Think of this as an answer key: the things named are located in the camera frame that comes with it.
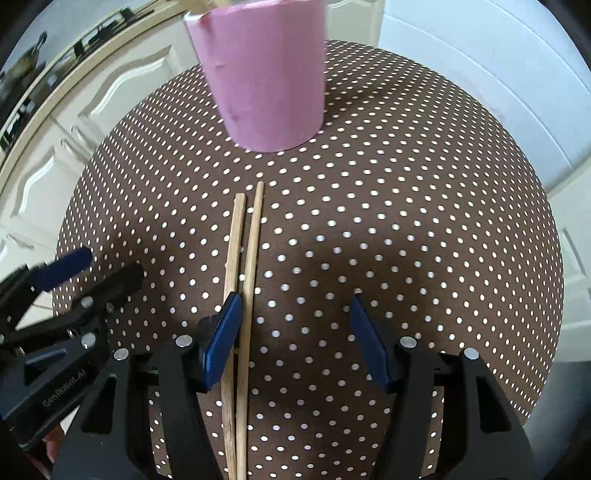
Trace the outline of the left hand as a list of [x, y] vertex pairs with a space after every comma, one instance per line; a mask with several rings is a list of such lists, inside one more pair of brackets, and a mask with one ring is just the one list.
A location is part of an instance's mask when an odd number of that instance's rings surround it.
[[26, 452], [28, 460], [46, 479], [51, 478], [53, 465], [59, 455], [64, 437], [64, 430], [60, 424], [57, 424], [39, 443]]

